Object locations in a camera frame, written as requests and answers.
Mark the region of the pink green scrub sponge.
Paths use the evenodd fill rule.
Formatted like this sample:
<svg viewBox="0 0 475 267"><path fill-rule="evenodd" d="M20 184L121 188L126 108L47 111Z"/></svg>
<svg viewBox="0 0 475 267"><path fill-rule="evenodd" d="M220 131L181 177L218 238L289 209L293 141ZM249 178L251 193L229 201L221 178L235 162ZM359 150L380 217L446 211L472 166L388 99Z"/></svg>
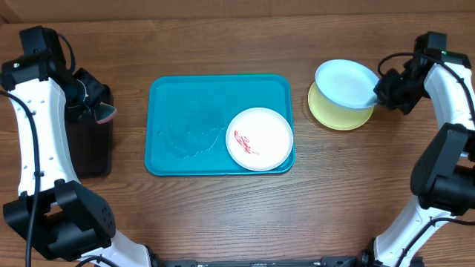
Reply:
<svg viewBox="0 0 475 267"><path fill-rule="evenodd" d="M117 109L109 104L101 102L94 110L94 118L98 124L105 124L117 115Z"/></svg>

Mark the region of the yellow plate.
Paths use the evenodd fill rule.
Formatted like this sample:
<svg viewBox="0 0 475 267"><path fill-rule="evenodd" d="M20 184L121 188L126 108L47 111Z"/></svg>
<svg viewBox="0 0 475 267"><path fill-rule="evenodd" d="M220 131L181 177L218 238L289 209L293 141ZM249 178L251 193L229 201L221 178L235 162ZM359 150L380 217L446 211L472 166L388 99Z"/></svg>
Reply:
<svg viewBox="0 0 475 267"><path fill-rule="evenodd" d="M337 131L351 131L359 128L373 114L373 108L350 110L332 104L323 96L315 82L309 88L307 102L311 114L322 125Z"/></svg>

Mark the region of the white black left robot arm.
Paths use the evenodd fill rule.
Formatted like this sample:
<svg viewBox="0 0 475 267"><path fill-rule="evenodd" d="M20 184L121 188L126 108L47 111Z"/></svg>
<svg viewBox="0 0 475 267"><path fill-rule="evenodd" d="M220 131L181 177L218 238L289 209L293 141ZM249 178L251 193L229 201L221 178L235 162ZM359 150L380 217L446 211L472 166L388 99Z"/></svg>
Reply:
<svg viewBox="0 0 475 267"><path fill-rule="evenodd" d="M81 184L79 160L92 176L111 169L110 88L76 67L67 39L35 26L20 32L23 54L1 66L1 94L12 103L22 171L18 198L3 206L26 255L79 266L159 266L146 245L116 227L110 205Z"/></svg>

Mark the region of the light blue plate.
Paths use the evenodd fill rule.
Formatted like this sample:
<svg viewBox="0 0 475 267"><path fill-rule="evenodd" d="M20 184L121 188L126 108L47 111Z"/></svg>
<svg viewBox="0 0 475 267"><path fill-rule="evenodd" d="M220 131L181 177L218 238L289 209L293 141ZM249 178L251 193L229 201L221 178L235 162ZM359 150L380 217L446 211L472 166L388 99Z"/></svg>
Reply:
<svg viewBox="0 0 475 267"><path fill-rule="evenodd" d="M378 103L374 92L379 78L368 67L346 59L333 59L320 65L315 83L335 105L362 110Z"/></svg>

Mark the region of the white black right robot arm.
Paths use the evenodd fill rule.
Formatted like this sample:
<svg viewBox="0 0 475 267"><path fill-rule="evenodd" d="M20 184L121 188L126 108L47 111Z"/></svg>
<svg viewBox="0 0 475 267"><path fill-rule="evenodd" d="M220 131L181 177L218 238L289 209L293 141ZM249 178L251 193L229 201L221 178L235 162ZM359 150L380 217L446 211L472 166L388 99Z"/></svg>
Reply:
<svg viewBox="0 0 475 267"><path fill-rule="evenodd" d="M447 49L444 33L418 36L404 70L390 69L374 88L380 105L409 114L432 101L439 130L413 167L409 203L382 234L345 266L423 266L417 251L446 223L463 224L474 208L474 91L471 62Z"/></svg>

